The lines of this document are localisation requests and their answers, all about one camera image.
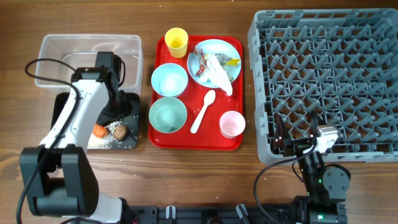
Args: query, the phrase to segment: candy wrapper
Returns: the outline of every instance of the candy wrapper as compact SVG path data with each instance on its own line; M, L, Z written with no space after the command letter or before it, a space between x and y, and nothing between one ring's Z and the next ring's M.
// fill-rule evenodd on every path
M197 71L196 75L202 76L203 72L205 72L206 58L207 58L208 54L204 54L203 53L203 49L198 49L198 47L196 47L196 46L194 46L194 48L192 49L191 53L193 53L196 56L198 56L198 59L199 59L199 70ZM236 67L238 65L238 63L241 62L241 59L232 58L232 57L229 57L226 54L217 53L217 54L214 54L214 55L216 56L216 58L219 61L221 66L232 65L232 66Z

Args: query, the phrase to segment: wooden table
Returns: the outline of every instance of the wooden table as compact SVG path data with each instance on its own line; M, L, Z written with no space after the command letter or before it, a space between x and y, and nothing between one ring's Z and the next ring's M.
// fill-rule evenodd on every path
M0 5L0 223L15 223L23 188L18 158L48 133L55 95L37 88L24 73L37 58L47 34L136 34L145 56L143 93L147 114L157 41L171 27L195 35L231 35L244 45L244 113L248 121L242 146L233 152L162 150L141 125L139 147L130 151L89 151L101 191L127 199L130 205L254 205L252 185L264 167L257 157L253 77L249 70L247 32L261 9L398 7L398 1L131 1L3 0ZM346 207L350 223L396 223L398 164L345 163L352 173ZM259 183L262 202L288 203L305 187L290 166L266 173ZM25 202L26 223L59 223L33 217Z

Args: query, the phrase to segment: white spoon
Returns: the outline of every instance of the white spoon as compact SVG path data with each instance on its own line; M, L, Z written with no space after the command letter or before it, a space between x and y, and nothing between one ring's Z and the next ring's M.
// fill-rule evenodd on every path
M201 108L197 118L195 119L195 121L192 124L192 127L191 127L191 133L192 134L195 134L198 131L200 123L201 123L201 121L203 119L203 115L205 115L205 111L206 111L207 107L210 104L212 104L215 99L216 99L216 92L214 90L210 90L209 92L206 93L206 95L205 95L205 104Z

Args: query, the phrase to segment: clear plastic container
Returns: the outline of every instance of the clear plastic container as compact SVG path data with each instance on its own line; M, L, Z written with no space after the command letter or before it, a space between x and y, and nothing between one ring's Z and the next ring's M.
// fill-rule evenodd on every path
M44 37L39 58L61 60L73 68L93 67L96 53L100 51L112 51L121 57L126 64L126 78L119 89L140 95L144 56L141 38L137 35L49 34ZM57 78L66 82L70 82L72 73L73 71L66 66L54 62L39 62L36 67L37 76ZM56 94L70 91L69 86L58 83L36 79L35 84Z

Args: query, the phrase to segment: dish rack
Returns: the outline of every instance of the dish rack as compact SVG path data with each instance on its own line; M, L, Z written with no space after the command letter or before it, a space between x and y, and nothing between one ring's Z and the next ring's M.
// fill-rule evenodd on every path
M294 139L309 112L339 131L325 162L398 161L398 11L259 11L248 32L256 137L265 164L288 159L272 147L275 114Z

